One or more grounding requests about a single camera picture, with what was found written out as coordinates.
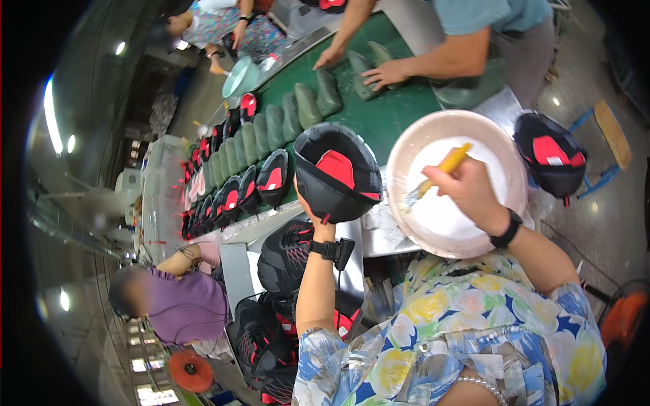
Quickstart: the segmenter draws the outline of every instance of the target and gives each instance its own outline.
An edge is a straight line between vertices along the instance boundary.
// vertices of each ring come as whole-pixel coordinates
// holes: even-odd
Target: blue floral shirt
[[[399,311],[349,345],[324,329],[302,335],[294,405],[434,405],[465,367],[513,406],[588,405],[605,387],[583,290],[568,283],[547,298],[504,251],[430,255],[394,292]]]

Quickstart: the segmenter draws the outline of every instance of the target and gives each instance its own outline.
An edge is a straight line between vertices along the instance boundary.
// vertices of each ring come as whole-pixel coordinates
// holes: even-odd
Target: purple shirt
[[[188,271],[179,281],[172,273],[148,270],[149,321],[163,344],[208,341],[224,334],[230,309],[217,281],[203,272]]]

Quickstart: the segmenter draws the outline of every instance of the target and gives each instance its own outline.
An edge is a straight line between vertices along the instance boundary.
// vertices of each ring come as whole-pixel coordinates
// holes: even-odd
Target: white glue
[[[485,144],[469,137],[444,138],[424,147],[411,164],[406,177],[406,190],[415,189],[426,179],[422,174],[425,166],[438,165],[452,148],[461,147],[466,142],[472,143],[472,148],[467,154],[486,163],[492,189],[499,203],[503,204],[508,195],[508,183],[499,159]],[[437,193],[438,187],[434,186],[413,205],[412,218],[418,224],[425,226],[432,233],[451,240],[468,240],[483,233],[458,209],[451,197],[440,197]]]

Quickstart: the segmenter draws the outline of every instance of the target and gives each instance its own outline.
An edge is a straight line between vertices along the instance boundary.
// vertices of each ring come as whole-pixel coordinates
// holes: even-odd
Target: factory floor
[[[559,78],[549,83],[538,100],[538,110],[569,127],[578,117],[604,99],[618,119],[632,149],[630,167],[610,184],[583,200],[561,201],[541,223],[541,231],[561,245],[577,265],[585,260],[580,276],[607,294],[635,278],[648,279],[644,187],[649,156],[649,132],[641,114],[620,96],[610,74],[601,40],[605,25],[586,0],[572,0],[573,12],[560,39],[555,68]],[[207,121],[221,104],[224,76],[208,72],[202,58],[179,105],[172,134],[193,136],[193,120]],[[587,149],[587,174],[595,183],[599,174],[615,163],[614,156],[595,120],[577,132]],[[588,294],[596,317],[603,304]]]

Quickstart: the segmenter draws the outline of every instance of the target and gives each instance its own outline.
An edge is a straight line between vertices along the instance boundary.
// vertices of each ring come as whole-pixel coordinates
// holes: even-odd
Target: shoe label
[[[560,157],[548,157],[548,158],[546,158],[546,161],[551,166],[562,166],[562,165],[564,165],[562,163],[562,159],[560,159]]]

